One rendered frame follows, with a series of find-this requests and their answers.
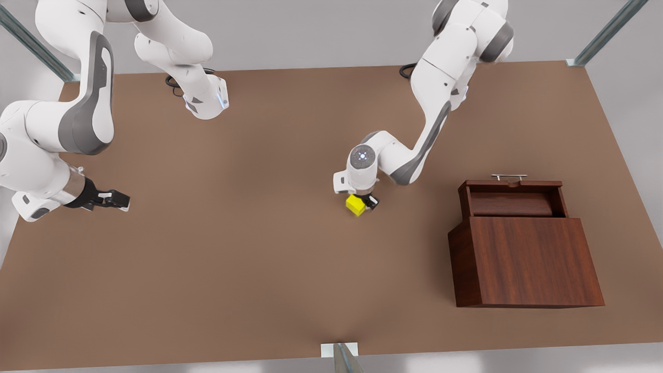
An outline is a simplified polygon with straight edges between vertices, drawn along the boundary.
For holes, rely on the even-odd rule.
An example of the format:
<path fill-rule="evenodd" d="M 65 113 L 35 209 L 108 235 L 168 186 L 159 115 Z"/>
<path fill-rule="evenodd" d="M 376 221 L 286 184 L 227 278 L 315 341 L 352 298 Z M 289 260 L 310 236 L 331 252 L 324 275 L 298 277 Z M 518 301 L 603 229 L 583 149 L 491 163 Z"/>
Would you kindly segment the wooden drawer with silver handle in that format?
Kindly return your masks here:
<path fill-rule="evenodd" d="M 462 217 L 566 218 L 559 180 L 466 180 L 458 188 Z"/>

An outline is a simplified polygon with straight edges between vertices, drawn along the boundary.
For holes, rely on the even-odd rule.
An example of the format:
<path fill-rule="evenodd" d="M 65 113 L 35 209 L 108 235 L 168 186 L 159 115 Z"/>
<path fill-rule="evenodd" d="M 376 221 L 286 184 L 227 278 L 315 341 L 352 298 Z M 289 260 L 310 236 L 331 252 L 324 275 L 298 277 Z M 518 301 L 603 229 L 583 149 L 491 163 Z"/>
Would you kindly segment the silver frame post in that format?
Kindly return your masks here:
<path fill-rule="evenodd" d="M 590 62 L 601 49 L 620 31 L 625 24 L 639 12 L 649 0 L 628 0 L 623 7 L 607 22 L 597 35 L 583 48 L 578 56 L 566 59 L 568 67 L 583 67 Z"/>
<path fill-rule="evenodd" d="M 335 373 L 365 373 L 357 361 L 357 342 L 321 344 L 321 357 L 333 358 Z"/>
<path fill-rule="evenodd" d="M 64 83 L 80 82 L 80 74 L 70 71 L 3 5 L 0 5 L 0 25 Z"/>

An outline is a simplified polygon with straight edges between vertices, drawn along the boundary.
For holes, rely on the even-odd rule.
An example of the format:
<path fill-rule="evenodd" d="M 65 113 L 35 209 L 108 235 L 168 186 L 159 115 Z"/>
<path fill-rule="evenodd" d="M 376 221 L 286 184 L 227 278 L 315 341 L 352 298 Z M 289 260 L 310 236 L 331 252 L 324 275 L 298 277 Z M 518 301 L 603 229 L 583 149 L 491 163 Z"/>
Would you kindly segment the dark wooden drawer cabinet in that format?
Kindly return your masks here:
<path fill-rule="evenodd" d="M 468 217 L 448 240 L 457 307 L 606 304 L 580 218 Z"/>

